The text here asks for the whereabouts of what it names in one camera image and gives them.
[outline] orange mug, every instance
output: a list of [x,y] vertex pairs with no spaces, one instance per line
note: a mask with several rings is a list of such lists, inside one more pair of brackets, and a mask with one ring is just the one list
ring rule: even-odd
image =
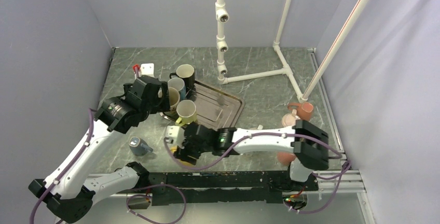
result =
[[292,111],[293,108],[292,107],[296,107],[296,115],[298,115],[299,118],[310,121],[310,119],[312,118],[312,113],[313,113],[313,105],[308,103],[308,102],[304,102],[304,103],[289,103],[287,105],[287,108]]

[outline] white pipe frame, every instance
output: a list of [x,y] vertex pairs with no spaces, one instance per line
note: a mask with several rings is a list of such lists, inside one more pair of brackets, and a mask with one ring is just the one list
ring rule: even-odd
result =
[[[301,89],[299,88],[298,83],[295,80],[295,77],[293,76],[293,71],[289,64],[287,63],[283,53],[280,49],[280,39],[281,35],[284,29],[284,24],[286,22],[287,14],[290,8],[290,4],[292,0],[286,0],[284,4],[283,13],[281,16],[280,25],[278,27],[278,32],[275,37],[275,40],[273,41],[273,49],[277,53],[278,57],[280,58],[281,63],[283,64],[282,69],[274,70],[274,71],[267,71],[262,73],[256,73],[256,74],[249,74],[249,75],[241,75],[241,76],[235,76],[235,77],[225,77],[225,74],[227,73],[227,69],[225,66],[225,60],[224,60],[224,52],[227,51],[228,47],[225,42],[225,35],[224,35],[224,22],[221,21],[219,18],[219,10],[220,13],[225,13],[227,15],[227,12],[225,10],[225,1],[224,0],[217,0],[215,3],[216,8],[216,19],[217,19],[217,50],[218,50],[218,57],[217,57],[217,72],[218,72],[218,83],[221,85],[228,84],[230,82],[236,82],[236,81],[243,81],[243,80],[250,80],[250,79],[257,79],[267,76],[273,76],[273,75],[286,75],[289,78],[289,81],[291,82],[293,89],[295,90],[296,96],[299,100],[299,102],[305,102],[308,100],[308,97],[311,93],[311,91],[314,89],[314,87],[317,85],[319,80],[322,77],[322,74],[327,69],[328,64],[335,56],[336,52],[338,51],[339,47],[347,37],[347,34],[350,32],[351,28],[353,27],[356,20],[359,18],[359,15],[361,14],[362,10],[365,8],[365,5],[368,3],[369,0],[358,0],[355,7],[351,11],[350,15],[348,16],[348,19],[346,20],[344,26],[340,30],[338,36],[336,37],[335,41],[333,42],[333,45],[330,47],[330,50],[328,51],[327,55],[325,56],[323,62],[321,63],[320,67],[318,68],[317,72],[315,73],[314,77],[312,78],[312,81],[308,85],[307,89],[305,90],[304,94],[301,93]],[[222,52],[221,48],[226,47],[226,50]]]

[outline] yellow mug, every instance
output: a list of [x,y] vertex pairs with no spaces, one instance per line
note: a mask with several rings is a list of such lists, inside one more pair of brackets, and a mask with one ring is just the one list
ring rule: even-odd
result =
[[179,115],[179,118],[176,120],[176,125],[179,127],[191,122],[197,122],[196,105],[190,100],[180,101],[177,105],[176,112]]

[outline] cup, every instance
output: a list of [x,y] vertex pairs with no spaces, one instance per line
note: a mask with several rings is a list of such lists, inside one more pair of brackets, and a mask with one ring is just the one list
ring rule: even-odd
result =
[[176,69],[175,73],[170,73],[170,79],[173,78],[173,76],[183,79],[186,91],[189,92],[194,87],[194,82],[196,81],[196,74],[194,71],[193,66],[183,64]]
[[[168,87],[168,95],[170,98],[170,111],[166,111],[166,115],[174,115],[176,113],[176,107],[180,102],[180,94],[175,88]],[[162,90],[158,93],[159,98],[162,98]]]
[[189,124],[191,122],[197,122],[196,105],[190,100],[181,101],[176,108],[179,118],[176,120],[176,125],[179,127]]
[[309,102],[304,103],[289,103],[287,108],[292,111],[296,107],[296,115],[303,120],[310,121],[313,113],[313,105]]
[[180,100],[184,100],[186,96],[186,88],[185,88],[185,82],[179,78],[174,77],[168,80],[168,87],[176,89],[180,94]]

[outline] tray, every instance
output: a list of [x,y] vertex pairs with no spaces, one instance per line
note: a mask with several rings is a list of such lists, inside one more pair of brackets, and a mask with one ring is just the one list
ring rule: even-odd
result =
[[[244,107],[244,100],[198,80],[186,98],[196,104],[197,122],[214,130],[233,127]],[[160,115],[172,122],[178,118],[178,115]]]

